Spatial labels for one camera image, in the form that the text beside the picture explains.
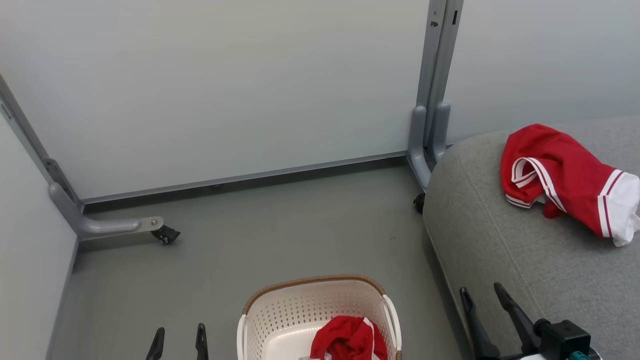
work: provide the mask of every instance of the white stripe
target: white stripe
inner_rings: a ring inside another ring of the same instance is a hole
[[[610,238],[609,228],[607,227],[607,215],[604,211],[604,196],[598,196],[598,216],[600,217],[600,228],[602,229],[602,237]]]
[[[529,176],[529,178],[526,179],[525,181],[520,181],[519,183],[516,183],[516,186],[518,188],[521,188],[521,187],[525,186],[526,184],[529,184],[531,181],[534,181],[534,179],[538,178],[538,173],[536,173],[535,171],[532,171],[532,172],[528,173],[527,176]]]
[[[516,182],[523,179],[522,170],[527,163],[527,158],[518,158],[511,166],[511,181]]]
[[[373,352],[376,348],[376,329],[373,327],[373,323],[371,323],[369,319],[364,318],[362,321],[371,328],[371,333],[373,334],[373,342],[371,343],[371,360],[380,360],[380,358]]]
[[[507,200],[510,200],[511,202],[516,202],[516,203],[518,203],[520,205],[529,205],[530,206],[532,204],[532,202],[524,202],[524,201],[522,201],[520,199],[516,199],[513,196],[509,196],[507,194],[504,194],[504,196],[507,197]]]
[[[549,176],[549,173],[547,172],[546,168],[536,158],[527,158],[527,159],[540,167],[541,174],[538,174],[538,175],[543,177],[544,180],[547,181],[547,188],[545,189],[545,192],[547,193],[547,197],[549,197],[549,199],[551,200],[554,200],[554,204],[556,204],[560,210],[566,212],[564,206],[562,205],[562,202],[560,201],[560,198],[558,198],[558,195],[556,193],[556,188],[554,188],[554,183],[553,181],[551,181],[551,177]]]
[[[509,199],[507,199],[507,201],[508,201],[508,202],[510,202],[510,203],[511,203],[511,205],[518,206],[519,208],[531,209],[531,205],[529,205],[529,206],[526,206],[526,205],[520,205],[520,204],[518,204],[517,202],[513,202],[513,201],[511,201],[511,200],[509,200]]]
[[[609,178],[607,179],[607,182],[604,183],[604,186],[602,187],[602,191],[600,192],[600,196],[602,195],[607,195],[607,192],[609,191],[609,188],[611,187],[611,185],[613,184],[613,181],[616,179],[616,177],[618,176],[618,174],[620,174],[622,171],[615,169],[613,170],[613,172],[611,173],[611,175],[609,175]]]
[[[620,172],[620,176],[618,177],[618,180],[614,180],[613,184],[611,184],[611,189],[609,189],[608,193],[609,196],[613,195],[613,193],[616,191],[616,188],[618,187],[618,185],[620,185],[620,183],[623,182],[622,179],[624,179],[625,175],[629,175],[624,171]]]
[[[507,201],[510,202],[512,205],[519,206],[519,207],[525,208],[525,209],[531,209],[531,204],[527,204],[524,201],[520,201],[518,199],[514,199],[514,198],[510,197],[507,194],[505,194],[505,196],[507,197]]]

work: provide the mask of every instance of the caster wheel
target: caster wheel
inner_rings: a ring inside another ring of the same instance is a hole
[[[168,245],[175,241],[180,235],[180,231],[173,230],[167,225],[163,225],[160,229],[152,231],[151,234],[160,240],[162,245]]]
[[[424,207],[424,193],[418,195],[413,200],[413,205],[415,206],[415,210],[422,214],[422,208]]]

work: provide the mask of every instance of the white plastic basket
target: white plastic basket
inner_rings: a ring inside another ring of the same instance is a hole
[[[344,275],[301,279],[258,291],[238,323],[238,360],[308,357],[316,332],[338,315],[368,317],[385,339],[388,360],[402,359],[400,322],[385,290],[366,277]]]

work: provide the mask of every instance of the red cloth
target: red cloth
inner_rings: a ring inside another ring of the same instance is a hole
[[[336,316],[318,330],[311,344],[311,359],[387,360],[387,347],[380,330],[367,318]]]
[[[568,213],[599,236],[628,241],[636,230],[637,200],[629,198],[636,196],[637,177],[601,163],[578,141],[550,127],[534,124],[509,136],[500,180],[507,200],[521,208],[544,194],[547,218]]]

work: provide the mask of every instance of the gray fabric cushion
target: gray fabric cushion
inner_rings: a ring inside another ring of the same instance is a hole
[[[640,175],[640,119],[554,126],[600,161]],[[542,205],[509,204],[500,187],[500,157],[512,131],[460,142],[447,151],[429,183],[424,221],[454,292],[466,286],[478,315],[503,355],[520,342],[493,292],[501,282],[535,322],[569,319],[592,335],[607,359],[638,359],[640,236],[617,248],[611,239]]]

